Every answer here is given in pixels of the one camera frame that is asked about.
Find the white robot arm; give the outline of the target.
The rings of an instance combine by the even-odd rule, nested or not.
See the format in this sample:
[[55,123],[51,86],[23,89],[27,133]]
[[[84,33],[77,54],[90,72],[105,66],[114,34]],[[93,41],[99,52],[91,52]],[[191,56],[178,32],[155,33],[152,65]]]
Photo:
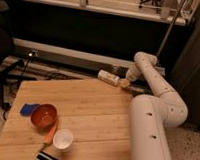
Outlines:
[[157,57],[139,51],[126,78],[142,75],[152,95],[139,94],[129,105],[131,160],[172,160],[164,128],[177,127],[188,116],[185,101],[156,70]]

